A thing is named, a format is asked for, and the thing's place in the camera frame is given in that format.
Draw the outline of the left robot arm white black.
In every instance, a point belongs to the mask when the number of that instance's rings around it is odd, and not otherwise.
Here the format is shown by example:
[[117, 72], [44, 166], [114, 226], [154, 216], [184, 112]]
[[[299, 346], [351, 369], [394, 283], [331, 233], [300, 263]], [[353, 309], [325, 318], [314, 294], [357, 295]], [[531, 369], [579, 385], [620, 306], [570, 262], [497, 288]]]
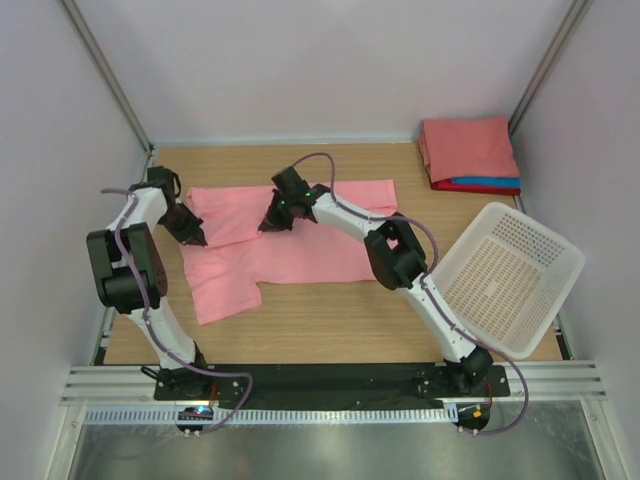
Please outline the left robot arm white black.
[[146, 179], [127, 189], [103, 192], [125, 196], [126, 204], [108, 227], [86, 237], [98, 297], [133, 321], [158, 356], [156, 370], [141, 368], [156, 383], [155, 399], [202, 399], [213, 379], [169, 306], [169, 281], [153, 230], [161, 225], [179, 244], [204, 247], [203, 221], [180, 200], [178, 174], [163, 166], [148, 168]]

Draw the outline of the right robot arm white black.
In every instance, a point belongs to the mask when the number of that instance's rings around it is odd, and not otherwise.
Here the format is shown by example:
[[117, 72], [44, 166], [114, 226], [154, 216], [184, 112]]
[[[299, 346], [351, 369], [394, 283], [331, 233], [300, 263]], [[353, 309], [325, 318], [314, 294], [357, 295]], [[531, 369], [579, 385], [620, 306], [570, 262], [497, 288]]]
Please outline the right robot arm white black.
[[412, 230], [417, 221], [398, 212], [382, 216], [363, 209], [338, 196], [332, 185], [309, 185], [292, 166], [271, 181], [273, 198], [261, 231], [290, 230], [301, 219], [329, 225], [362, 242], [374, 278], [403, 296], [435, 336], [453, 389], [464, 396], [489, 391], [493, 357], [440, 299], [424, 249]]

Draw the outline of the pink t-shirt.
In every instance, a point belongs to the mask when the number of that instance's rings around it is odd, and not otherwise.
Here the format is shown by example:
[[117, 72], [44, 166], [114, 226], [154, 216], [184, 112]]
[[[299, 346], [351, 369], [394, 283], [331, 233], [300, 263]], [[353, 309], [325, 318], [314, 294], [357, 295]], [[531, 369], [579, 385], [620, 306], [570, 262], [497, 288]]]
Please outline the pink t-shirt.
[[261, 306], [262, 283], [373, 280], [364, 245], [332, 226], [297, 220], [290, 231], [259, 231], [271, 199], [268, 186], [187, 192], [186, 203], [202, 219], [207, 242], [181, 249], [200, 325]]

